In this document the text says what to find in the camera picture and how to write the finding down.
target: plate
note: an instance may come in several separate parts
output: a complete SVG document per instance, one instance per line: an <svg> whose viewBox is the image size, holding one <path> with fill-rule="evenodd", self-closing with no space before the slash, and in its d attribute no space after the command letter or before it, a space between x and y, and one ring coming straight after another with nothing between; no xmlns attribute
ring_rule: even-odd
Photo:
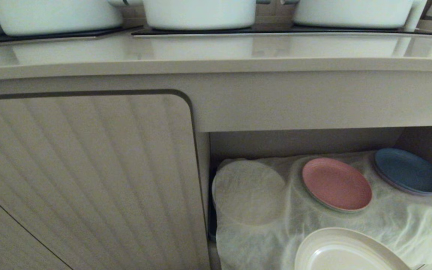
<svg viewBox="0 0 432 270"><path fill-rule="evenodd" d="M365 234L343 228L319 229L296 253L295 270L410 270L391 250Z"/></svg>
<svg viewBox="0 0 432 270"><path fill-rule="evenodd" d="M374 163L382 178L395 188L413 195L432 195L432 165L410 152L384 148Z"/></svg>
<svg viewBox="0 0 432 270"><path fill-rule="evenodd" d="M357 212L371 202L372 190L366 178L341 161L313 159L303 167L302 175L310 194L333 210Z"/></svg>

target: pink plate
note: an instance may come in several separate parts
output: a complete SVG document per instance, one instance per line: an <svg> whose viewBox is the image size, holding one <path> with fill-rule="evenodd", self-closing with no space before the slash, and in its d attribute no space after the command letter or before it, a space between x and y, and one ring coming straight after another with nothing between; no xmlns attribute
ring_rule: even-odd
<svg viewBox="0 0 432 270"><path fill-rule="evenodd" d="M313 159L303 167L302 173L309 192L331 209L357 212L371 202L368 180L346 163L328 158Z"/></svg>

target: ribbed cabinet door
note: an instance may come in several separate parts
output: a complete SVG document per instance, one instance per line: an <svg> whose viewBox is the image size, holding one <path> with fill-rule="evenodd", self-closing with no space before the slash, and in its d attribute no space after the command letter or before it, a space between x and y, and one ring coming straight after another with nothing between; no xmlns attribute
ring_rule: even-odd
<svg viewBox="0 0 432 270"><path fill-rule="evenodd" d="M73 269L209 269L173 94L0 99L0 204Z"/></svg>
<svg viewBox="0 0 432 270"><path fill-rule="evenodd" d="M0 207L0 270L70 270Z"/></svg>

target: pot handle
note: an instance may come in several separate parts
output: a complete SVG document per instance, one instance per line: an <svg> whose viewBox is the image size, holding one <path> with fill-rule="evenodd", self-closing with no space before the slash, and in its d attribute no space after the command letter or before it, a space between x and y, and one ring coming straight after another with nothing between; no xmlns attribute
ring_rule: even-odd
<svg viewBox="0 0 432 270"><path fill-rule="evenodd" d="M106 0L115 7L136 7L142 6L143 0Z"/></svg>
<svg viewBox="0 0 432 270"><path fill-rule="evenodd" d="M404 24L404 30L405 31L414 31L416 29L416 26L418 25L418 22L420 21L420 17L423 13L423 10L425 9L426 2L428 0L414 0L413 6L411 7L411 10L409 11L408 18L406 19L406 23Z"/></svg>
<svg viewBox="0 0 432 270"><path fill-rule="evenodd" d="M292 5L297 4L300 0L279 0L281 5Z"/></svg>

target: white cloth cover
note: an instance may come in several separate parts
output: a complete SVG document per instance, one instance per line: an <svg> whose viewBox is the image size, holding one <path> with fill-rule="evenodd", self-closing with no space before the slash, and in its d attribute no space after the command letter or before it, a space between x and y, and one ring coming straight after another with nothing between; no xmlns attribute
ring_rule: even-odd
<svg viewBox="0 0 432 270"><path fill-rule="evenodd" d="M432 196L387 184L374 169L374 153L225 160L212 187L222 269L293 270L303 239L327 227L366 234L410 267L432 263ZM302 168L320 157L343 161L365 176L373 192L365 210L341 213L311 197Z"/></svg>

